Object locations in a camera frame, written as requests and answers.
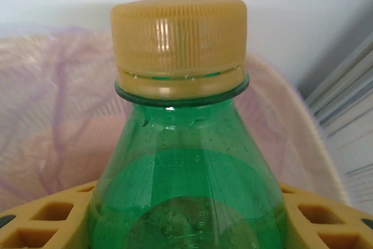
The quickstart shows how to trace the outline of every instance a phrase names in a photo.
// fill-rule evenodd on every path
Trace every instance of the water droplet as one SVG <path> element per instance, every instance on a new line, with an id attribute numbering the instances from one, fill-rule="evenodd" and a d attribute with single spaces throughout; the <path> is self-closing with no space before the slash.
<path id="1" fill-rule="evenodd" d="M 171 225 L 169 225 L 169 226 L 166 228 L 164 234 L 169 235 L 169 234 L 171 234 L 172 232 L 173 232 L 173 227 L 172 227 Z"/>
<path id="2" fill-rule="evenodd" d="M 203 233 L 203 231 L 200 230 L 199 232 L 197 232 L 197 238 L 199 240 L 205 239 L 205 234 Z"/>
<path id="3" fill-rule="evenodd" d="M 143 127 L 146 127 L 149 124 L 149 117 L 146 116 L 144 119 L 144 124 L 142 125 Z"/>
<path id="4" fill-rule="evenodd" d="M 203 229 L 205 227 L 205 223 L 203 222 L 198 222 L 197 228 Z"/>
<path id="5" fill-rule="evenodd" d="M 203 120 L 201 119 L 197 119 L 197 120 L 194 120 L 191 122 L 191 124 L 189 125 L 190 127 L 193 126 L 193 125 L 199 125 L 203 122 Z"/>

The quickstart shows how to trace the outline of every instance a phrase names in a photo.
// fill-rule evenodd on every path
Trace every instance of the green plastic bottle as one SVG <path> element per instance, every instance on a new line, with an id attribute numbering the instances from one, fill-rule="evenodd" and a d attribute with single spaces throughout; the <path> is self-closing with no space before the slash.
<path id="1" fill-rule="evenodd" d="M 90 248 L 283 249 L 281 189 L 233 102 L 249 83 L 245 4 L 147 0 L 111 18 L 133 110 L 90 203 Z"/>

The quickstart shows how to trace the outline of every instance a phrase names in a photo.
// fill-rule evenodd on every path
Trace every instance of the yellow plastic rack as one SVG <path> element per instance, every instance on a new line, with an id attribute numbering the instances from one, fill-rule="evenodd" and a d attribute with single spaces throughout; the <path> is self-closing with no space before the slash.
<path id="1" fill-rule="evenodd" d="M 88 249 L 86 212 L 96 182 L 0 214 L 0 248 Z M 373 216 L 281 184 L 287 249 L 373 249 Z"/>

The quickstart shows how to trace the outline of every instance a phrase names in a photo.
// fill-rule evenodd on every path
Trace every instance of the bottle cap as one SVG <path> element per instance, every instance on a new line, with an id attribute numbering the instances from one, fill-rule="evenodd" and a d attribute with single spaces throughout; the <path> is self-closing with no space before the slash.
<path id="1" fill-rule="evenodd" d="M 241 0 L 144 0 L 111 12 L 118 85 L 159 100 L 227 92 L 246 79 Z"/>

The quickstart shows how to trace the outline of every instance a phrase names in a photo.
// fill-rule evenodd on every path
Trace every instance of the green plastic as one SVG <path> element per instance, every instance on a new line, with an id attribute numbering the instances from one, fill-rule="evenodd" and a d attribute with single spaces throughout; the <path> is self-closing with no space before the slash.
<path id="1" fill-rule="evenodd" d="M 232 90 L 229 90 L 225 93 L 216 94 L 214 96 L 207 96 L 204 98 L 199 99 L 183 99 L 183 100 L 155 100 L 155 99 L 147 99 L 142 96 L 135 96 L 134 94 L 130 94 L 125 92 L 119 87 L 118 82 L 115 82 L 115 91 L 120 97 L 127 99 L 133 103 L 147 105 L 150 107 L 196 107 L 196 106 L 203 106 L 209 104 L 219 103 L 221 101 L 225 101 L 227 99 L 231 99 L 234 96 L 238 96 L 242 93 L 249 85 L 249 76 L 246 77 L 243 83 L 238 85 Z"/>
<path id="2" fill-rule="evenodd" d="M 281 189 L 233 100 L 158 106 L 133 106 L 90 204 L 91 249 L 283 249 Z"/>

